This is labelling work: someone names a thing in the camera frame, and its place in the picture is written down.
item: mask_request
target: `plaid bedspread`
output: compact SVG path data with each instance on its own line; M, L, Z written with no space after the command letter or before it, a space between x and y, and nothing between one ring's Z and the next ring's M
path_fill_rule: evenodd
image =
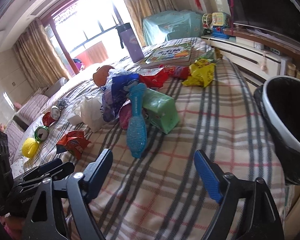
M199 38L168 41L161 46L193 42L193 59L208 46ZM145 54L158 45L145 48ZM137 68L124 58L113 64ZM214 81L207 88L185 87L170 78L159 90L175 99L179 124L165 135L148 125L148 145L142 159L135 159L126 145L126 131L117 121L92 133L85 124L67 121L71 107L82 95L96 95L92 80L81 82L66 96L71 105L50 127L49 138L33 159L24 158L25 170L55 158L75 164L83 171L104 148L113 151L114 161L91 211L106 239L201 239L218 208L210 199L196 172L195 150L202 149L224 172L239 179L263 177L271 189L284 220L285 187L274 145L240 71L228 59L217 63ZM56 155L56 142L71 130L83 130L92 143L77 161L68 152ZM239 202L228 239L235 234L243 202ZM64 202L73 239L79 239L68 202Z

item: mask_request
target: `metal screw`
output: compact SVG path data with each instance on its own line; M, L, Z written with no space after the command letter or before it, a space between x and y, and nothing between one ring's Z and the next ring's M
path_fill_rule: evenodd
M265 182L265 180L263 178L257 178L257 182L260 184L263 184Z
M47 183L49 183L50 180L51 180L50 178L45 178L42 180L42 183L47 184Z
M227 172L225 175L224 175L227 179L232 179L234 177L234 175L230 172Z
M76 174L73 175L75 179L81 179L83 177L83 172L77 172Z

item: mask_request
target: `green box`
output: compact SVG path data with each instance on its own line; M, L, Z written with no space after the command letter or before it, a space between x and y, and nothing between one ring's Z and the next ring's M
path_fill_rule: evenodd
M165 134L171 132L180 121L174 98L158 91L149 88L146 90L143 108L147 110L150 123Z

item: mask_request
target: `trash can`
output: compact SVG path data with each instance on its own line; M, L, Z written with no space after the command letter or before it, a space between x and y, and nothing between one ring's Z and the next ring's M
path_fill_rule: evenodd
M287 184L300 185L300 80L275 76L254 93Z

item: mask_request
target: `black tv screen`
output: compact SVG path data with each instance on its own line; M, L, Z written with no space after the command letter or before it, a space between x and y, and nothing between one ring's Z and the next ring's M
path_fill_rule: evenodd
M266 29L300 43L300 0L234 0L233 18L234 23Z

